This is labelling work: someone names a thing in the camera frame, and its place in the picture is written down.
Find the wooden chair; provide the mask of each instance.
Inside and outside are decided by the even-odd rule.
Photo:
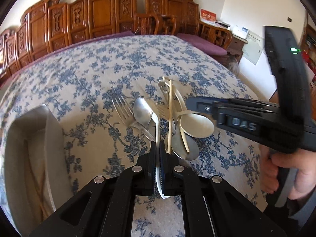
[[[135,34],[158,35],[162,32],[162,17],[156,13],[136,13],[134,21]]]
[[[0,34],[0,86],[11,76],[11,71],[13,73],[17,71],[14,63],[14,54],[10,54],[13,51],[14,34],[15,32],[10,29],[6,29]],[[7,49],[10,47],[9,54],[5,51],[5,47]]]
[[[176,36],[180,25],[177,23],[177,17],[174,15],[161,15],[162,17],[162,35]]]
[[[179,33],[195,34],[198,26],[198,4],[193,0],[146,0],[146,13],[175,15]]]
[[[208,25],[199,21],[196,35],[227,50],[233,40],[233,34],[224,28]]]

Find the green led indicator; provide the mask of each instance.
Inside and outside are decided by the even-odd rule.
[[[291,48],[292,52],[301,52],[301,49],[297,49],[297,48]]]

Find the carved wooden chair back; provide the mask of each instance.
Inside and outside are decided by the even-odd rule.
[[[233,40],[233,34],[224,28],[218,28],[199,21],[197,35],[227,50]]]
[[[5,30],[0,35],[6,77],[71,44],[135,31],[135,13],[136,0],[76,0],[69,4],[41,0],[24,12],[16,32]]]
[[[13,31],[6,29],[2,34],[0,35],[0,86],[10,77],[10,71],[6,67],[5,63],[5,55],[4,55],[4,40],[9,37]]]
[[[135,34],[158,35],[162,31],[162,17],[156,13],[135,14]]]
[[[150,12],[175,15],[180,33],[196,33],[198,4],[193,0],[146,0],[146,13]]]
[[[161,15],[162,17],[162,35],[176,36],[180,25],[177,23],[177,17],[174,15]]]

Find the wooden armchair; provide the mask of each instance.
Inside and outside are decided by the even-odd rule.
[[[135,34],[158,35],[162,31],[162,17],[156,13],[136,13]]]
[[[198,25],[198,4],[193,0],[146,0],[146,13],[175,15],[179,33],[195,34]]]
[[[227,50],[233,40],[233,34],[224,28],[208,25],[199,21],[196,35]]]
[[[177,23],[177,17],[174,15],[161,15],[162,17],[162,35],[176,36],[180,25]]]

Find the round table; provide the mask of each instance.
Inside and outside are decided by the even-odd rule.
[[[6,132],[16,117],[42,103],[49,107],[64,129],[67,170],[76,193],[97,175],[118,176],[149,151],[148,139],[121,122],[112,99],[123,95],[131,106],[138,97],[164,104],[158,89],[162,76],[173,79],[184,99],[197,95],[257,99],[221,64],[175,36],[90,40],[52,53],[21,72],[0,109],[0,195],[8,218],[4,148]],[[162,119],[161,137],[166,138],[167,132],[168,123]],[[222,176],[264,210],[258,144],[218,128],[197,143],[199,157],[186,161],[187,165],[204,177]],[[137,197],[132,236],[184,236],[180,197]]]

